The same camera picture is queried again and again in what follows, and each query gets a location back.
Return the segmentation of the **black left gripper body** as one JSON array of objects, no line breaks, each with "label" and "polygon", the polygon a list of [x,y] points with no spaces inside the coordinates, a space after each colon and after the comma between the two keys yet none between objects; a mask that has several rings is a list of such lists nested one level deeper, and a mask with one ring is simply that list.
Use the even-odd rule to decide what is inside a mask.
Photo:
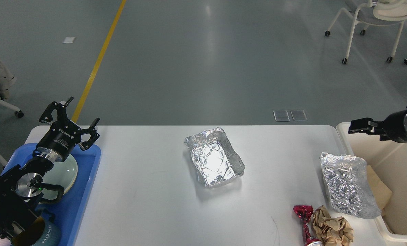
[{"label": "black left gripper body", "polygon": [[80,126],[75,123],[53,123],[49,131],[36,145],[39,154],[46,153],[55,158],[54,162],[64,162],[75,146],[81,142]]}]

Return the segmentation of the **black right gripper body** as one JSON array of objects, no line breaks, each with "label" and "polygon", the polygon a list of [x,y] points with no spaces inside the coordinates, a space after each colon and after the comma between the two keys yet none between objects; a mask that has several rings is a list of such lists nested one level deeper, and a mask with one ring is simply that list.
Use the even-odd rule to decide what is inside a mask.
[{"label": "black right gripper body", "polygon": [[382,123],[381,141],[407,143],[407,110],[389,115]]}]

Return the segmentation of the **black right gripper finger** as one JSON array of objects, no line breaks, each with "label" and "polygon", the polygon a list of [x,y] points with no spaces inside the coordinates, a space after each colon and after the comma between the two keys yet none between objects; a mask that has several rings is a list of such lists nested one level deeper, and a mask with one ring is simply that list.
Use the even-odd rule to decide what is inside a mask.
[{"label": "black right gripper finger", "polygon": [[372,118],[361,118],[350,121],[349,131],[384,131],[381,121]]},{"label": "black right gripper finger", "polygon": [[356,133],[360,133],[360,134],[367,134],[367,135],[373,135],[373,136],[379,136],[379,140],[380,141],[390,141],[391,139],[385,134],[384,131],[380,130],[380,131],[376,131],[376,129],[370,130],[368,131],[367,129],[359,129],[356,131],[351,131],[349,129],[349,134],[356,134]]}]

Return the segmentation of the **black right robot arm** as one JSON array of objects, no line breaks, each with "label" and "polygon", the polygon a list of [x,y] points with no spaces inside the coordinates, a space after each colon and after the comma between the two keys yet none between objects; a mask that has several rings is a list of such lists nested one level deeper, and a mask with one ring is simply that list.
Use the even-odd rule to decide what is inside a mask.
[{"label": "black right robot arm", "polygon": [[380,141],[407,143],[407,106],[405,110],[392,113],[383,121],[374,121],[372,118],[352,120],[348,134],[355,133],[377,135]]}]

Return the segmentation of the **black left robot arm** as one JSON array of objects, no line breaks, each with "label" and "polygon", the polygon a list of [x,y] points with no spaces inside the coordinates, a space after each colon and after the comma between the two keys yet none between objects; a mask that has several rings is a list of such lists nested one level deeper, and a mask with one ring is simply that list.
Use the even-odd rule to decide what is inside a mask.
[{"label": "black left robot arm", "polygon": [[50,129],[35,146],[32,158],[0,176],[0,239],[8,238],[13,245],[52,244],[52,227],[35,208],[39,203],[60,202],[65,189],[43,179],[55,163],[66,161],[75,146],[88,150],[100,137],[96,131],[99,118],[86,129],[68,119],[66,107],[72,100],[53,101],[47,106],[39,121]]}]

